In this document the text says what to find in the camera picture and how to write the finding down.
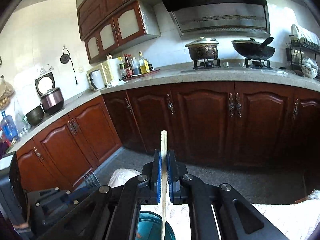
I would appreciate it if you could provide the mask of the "upper wooden wall cabinet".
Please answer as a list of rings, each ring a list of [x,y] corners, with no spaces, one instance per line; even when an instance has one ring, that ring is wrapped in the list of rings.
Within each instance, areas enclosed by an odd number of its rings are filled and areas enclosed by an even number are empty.
[[[161,36],[148,0],[83,0],[77,15],[80,39],[91,64]]]

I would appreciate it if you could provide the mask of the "teal rimmed utensil cup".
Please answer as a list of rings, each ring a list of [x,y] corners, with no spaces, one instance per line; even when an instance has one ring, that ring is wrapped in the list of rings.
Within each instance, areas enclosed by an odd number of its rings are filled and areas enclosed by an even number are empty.
[[[139,214],[136,239],[158,240],[161,239],[162,218],[151,211],[141,211]]]

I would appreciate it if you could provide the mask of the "gas stove top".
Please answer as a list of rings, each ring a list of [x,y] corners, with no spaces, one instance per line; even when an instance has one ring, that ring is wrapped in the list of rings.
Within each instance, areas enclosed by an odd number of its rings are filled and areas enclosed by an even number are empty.
[[[211,70],[259,70],[259,71],[281,71],[286,68],[278,67],[270,60],[250,60],[250,59],[232,59],[232,60],[195,60],[193,66],[182,70],[182,73],[192,73]]]

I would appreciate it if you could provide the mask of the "red label sauce bottle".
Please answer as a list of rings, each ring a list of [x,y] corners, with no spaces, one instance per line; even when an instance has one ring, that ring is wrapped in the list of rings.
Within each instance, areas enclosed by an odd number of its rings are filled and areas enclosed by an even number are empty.
[[[124,57],[125,57],[125,69],[127,72],[127,77],[130,78],[133,75],[132,66],[126,54],[124,55]]]

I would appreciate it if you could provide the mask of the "black wok with lid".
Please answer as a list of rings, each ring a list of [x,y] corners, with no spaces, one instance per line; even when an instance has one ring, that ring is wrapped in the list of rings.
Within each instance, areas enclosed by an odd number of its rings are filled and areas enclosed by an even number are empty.
[[[257,42],[253,38],[250,40],[234,40],[232,41],[232,45],[237,53],[247,59],[267,60],[275,52],[275,48],[268,46],[273,40],[273,37],[268,37],[262,43]]]

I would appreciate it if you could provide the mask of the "lower wooden kitchen cabinets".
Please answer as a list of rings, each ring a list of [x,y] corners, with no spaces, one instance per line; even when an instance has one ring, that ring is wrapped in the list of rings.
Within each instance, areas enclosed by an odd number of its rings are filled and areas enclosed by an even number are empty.
[[[121,146],[153,153],[163,130],[180,161],[319,175],[319,92],[188,82],[107,93],[64,114],[18,150],[22,186],[75,188]]]

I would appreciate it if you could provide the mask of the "yellow oil bottle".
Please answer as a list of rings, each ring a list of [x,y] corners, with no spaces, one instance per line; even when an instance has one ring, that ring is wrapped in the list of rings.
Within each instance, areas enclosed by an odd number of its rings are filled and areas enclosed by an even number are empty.
[[[139,51],[139,65],[142,74],[147,74],[150,71],[149,64],[146,59],[144,59],[142,51]]]

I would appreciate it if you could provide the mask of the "blue water jug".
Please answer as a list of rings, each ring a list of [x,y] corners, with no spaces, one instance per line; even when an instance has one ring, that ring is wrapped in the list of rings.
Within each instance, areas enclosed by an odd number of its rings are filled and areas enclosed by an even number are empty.
[[[5,111],[1,111],[3,119],[1,120],[1,128],[6,136],[6,138],[10,141],[13,139],[18,139],[18,133],[16,125],[13,121],[11,115],[6,115]]]

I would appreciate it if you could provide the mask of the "black range hood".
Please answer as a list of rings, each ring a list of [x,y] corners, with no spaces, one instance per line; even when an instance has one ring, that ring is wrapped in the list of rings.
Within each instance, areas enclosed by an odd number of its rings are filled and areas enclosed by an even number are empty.
[[[162,0],[181,37],[267,38],[267,0]]]

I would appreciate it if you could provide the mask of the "beige microwave oven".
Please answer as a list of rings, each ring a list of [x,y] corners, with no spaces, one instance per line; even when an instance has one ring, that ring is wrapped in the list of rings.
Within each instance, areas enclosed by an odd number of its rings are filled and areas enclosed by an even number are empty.
[[[111,82],[111,75],[107,65],[104,61],[97,66],[91,68],[86,73],[89,86],[92,90],[100,90]]]

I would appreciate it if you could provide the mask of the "dark round bowl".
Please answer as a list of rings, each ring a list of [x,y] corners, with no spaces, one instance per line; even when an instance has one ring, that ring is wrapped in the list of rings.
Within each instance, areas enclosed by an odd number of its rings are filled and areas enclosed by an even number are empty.
[[[41,105],[38,105],[33,110],[28,112],[26,114],[26,118],[27,118],[28,123],[31,126],[37,126],[39,123],[41,123],[44,118],[44,111],[43,111]]]

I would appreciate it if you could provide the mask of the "steel lidded cooking pot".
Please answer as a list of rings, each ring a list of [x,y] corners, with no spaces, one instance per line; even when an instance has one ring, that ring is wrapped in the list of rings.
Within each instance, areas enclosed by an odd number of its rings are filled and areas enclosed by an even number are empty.
[[[215,60],[219,57],[217,45],[219,42],[211,37],[199,37],[185,45],[192,60]]]

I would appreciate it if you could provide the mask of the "patterned ceramic bowl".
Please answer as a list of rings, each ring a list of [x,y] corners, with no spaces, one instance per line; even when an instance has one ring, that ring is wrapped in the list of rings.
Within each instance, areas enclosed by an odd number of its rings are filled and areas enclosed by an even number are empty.
[[[314,67],[302,65],[301,69],[306,77],[314,79],[317,76],[317,69]]]

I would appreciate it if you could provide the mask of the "black dish rack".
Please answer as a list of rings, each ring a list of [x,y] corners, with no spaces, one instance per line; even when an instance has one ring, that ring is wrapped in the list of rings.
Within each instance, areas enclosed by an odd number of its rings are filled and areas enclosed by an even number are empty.
[[[290,42],[287,43],[286,57],[290,68],[302,72],[303,66],[316,68],[316,79],[319,80],[319,44],[313,43],[304,37],[295,37],[290,34]]]

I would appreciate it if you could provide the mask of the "dark rice cooker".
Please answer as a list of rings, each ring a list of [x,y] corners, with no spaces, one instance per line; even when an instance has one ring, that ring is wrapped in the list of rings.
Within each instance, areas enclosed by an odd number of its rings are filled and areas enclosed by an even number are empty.
[[[35,80],[35,88],[40,97],[44,112],[53,115],[63,109],[64,98],[59,87],[56,87],[52,72],[48,72]]]

